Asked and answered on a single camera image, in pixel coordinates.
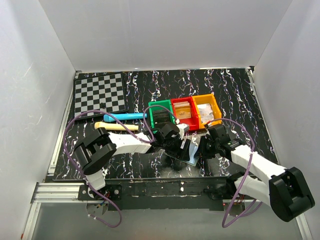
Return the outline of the green card holder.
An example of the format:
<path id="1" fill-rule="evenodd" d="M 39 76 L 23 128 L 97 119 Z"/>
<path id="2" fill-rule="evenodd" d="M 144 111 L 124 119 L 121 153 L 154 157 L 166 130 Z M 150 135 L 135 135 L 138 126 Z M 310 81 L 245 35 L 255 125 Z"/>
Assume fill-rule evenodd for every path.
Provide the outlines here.
<path id="1" fill-rule="evenodd" d="M 195 158 L 196 151 L 198 149 L 198 145 L 196 143 L 190 142 L 189 147 L 189 160 L 180 160 L 180 146 L 181 146 L 182 140 L 178 141 L 177 144 L 170 146 L 169 148 L 165 149 L 165 154 L 175 160 L 181 161 L 183 163 L 189 164 L 191 166 L 195 166 L 197 164 L 197 159 Z"/>

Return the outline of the red plastic bin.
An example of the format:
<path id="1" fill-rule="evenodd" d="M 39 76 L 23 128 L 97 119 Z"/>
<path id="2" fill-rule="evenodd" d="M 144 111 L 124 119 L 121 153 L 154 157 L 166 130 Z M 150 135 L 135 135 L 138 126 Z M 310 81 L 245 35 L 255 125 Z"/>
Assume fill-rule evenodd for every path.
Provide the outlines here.
<path id="1" fill-rule="evenodd" d="M 199 115 L 191 96 L 173 98 L 170 101 L 173 113 L 179 119 L 180 123 L 189 125 L 190 131 L 197 131 L 200 129 Z"/>

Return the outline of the green plastic bin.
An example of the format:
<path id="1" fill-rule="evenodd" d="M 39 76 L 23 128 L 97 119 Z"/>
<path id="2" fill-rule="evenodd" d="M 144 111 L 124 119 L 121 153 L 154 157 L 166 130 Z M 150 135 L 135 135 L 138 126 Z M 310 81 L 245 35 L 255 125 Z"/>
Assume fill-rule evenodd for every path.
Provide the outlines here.
<path id="1" fill-rule="evenodd" d="M 153 133 L 161 129 L 167 123 L 176 123 L 173 108 L 170 99 L 160 100 L 160 101 L 150 101 L 148 106 L 149 113 L 147 120 L 151 129 L 154 129 Z"/>

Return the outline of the yellow plastic bin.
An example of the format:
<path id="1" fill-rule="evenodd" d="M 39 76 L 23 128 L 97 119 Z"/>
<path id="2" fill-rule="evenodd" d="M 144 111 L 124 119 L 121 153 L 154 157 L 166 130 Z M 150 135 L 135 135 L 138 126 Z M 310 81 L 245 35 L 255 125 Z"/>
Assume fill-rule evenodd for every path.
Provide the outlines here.
<path id="1" fill-rule="evenodd" d="M 192 100 L 198 115 L 199 129 L 204 129 L 210 120 L 222 118 L 221 110 L 212 93 L 192 96 Z"/>

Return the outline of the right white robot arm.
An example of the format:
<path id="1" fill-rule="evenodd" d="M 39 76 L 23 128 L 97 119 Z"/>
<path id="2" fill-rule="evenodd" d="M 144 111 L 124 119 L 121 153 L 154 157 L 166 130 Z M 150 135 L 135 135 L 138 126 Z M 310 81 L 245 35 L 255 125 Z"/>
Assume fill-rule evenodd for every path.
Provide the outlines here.
<path id="1" fill-rule="evenodd" d="M 222 124 L 206 125 L 195 156 L 211 159 L 216 155 L 245 168 L 227 178 L 214 190 L 223 197 L 246 195 L 271 207 L 275 215 L 289 222 L 315 206 L 303 173 L 296 167 L 275 164 L 246 145 L 230 138 Z"/>

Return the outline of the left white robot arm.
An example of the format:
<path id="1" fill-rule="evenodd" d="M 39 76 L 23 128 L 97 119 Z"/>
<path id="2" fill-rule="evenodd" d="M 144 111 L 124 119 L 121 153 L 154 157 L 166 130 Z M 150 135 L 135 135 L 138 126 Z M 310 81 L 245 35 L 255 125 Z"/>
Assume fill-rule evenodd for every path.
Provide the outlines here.
<path id="1" fill-rule="evenodd" d="M 97 128 L 74 147 L 74 157 L 80 163 L 83 175 L 91 190 L 106 186 L 102 168 L 121 154 L 151 154 L 160 150 L 175 160 L 194 162 L 198 146 L 185 137 L 189 126 L 185 123 L 166 123 L 162 128 L 132 134 L 116 134 Z"/>

